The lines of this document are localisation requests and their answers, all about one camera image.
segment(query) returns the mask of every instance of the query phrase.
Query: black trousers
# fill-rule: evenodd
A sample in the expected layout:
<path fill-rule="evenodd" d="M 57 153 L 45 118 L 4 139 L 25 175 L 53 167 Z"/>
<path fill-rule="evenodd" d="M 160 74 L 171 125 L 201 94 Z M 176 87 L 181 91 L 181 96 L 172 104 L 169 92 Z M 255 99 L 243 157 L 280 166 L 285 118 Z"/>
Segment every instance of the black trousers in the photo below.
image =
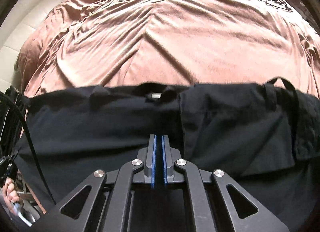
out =
<path fill-rule="evenodd" d="M 185 159 L 226 171 L 298 231 L 319 199 L 320 103 L 274 82 L 68 89 L 25 98 L 27 123 L 56 201 L 93 171 L 134 159 L 150 134 L 168 135 Z M 24 136 L 16 149 L 17 166 L 50 210 Z"/>

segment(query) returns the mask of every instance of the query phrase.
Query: bed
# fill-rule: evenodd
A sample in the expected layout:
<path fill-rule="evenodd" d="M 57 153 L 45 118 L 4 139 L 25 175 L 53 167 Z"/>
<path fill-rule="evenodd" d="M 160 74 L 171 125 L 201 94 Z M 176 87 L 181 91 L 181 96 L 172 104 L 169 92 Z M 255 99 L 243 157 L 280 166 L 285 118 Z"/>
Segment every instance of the bed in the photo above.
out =
<path fill-rule="evenodd" d="M 66 0 L 22 45 L 28 97 L 143 82 L 240 83 L 282 76 L 319 97 L 320 38 L 264 0 Z"/>

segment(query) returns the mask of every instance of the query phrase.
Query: pink bed sheet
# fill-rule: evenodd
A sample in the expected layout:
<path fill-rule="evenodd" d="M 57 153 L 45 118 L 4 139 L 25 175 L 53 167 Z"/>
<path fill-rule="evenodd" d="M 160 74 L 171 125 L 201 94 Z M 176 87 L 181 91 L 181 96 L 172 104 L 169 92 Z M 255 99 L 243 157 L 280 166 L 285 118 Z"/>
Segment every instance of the pink bed sheet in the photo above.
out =
<path fill-rule="evenodd" d="M 33 97 L 143 82 L 264 83 L 319 97 L 320 38 L 296 12 L 258 0 L 67 0 L 21 48 Z"/>

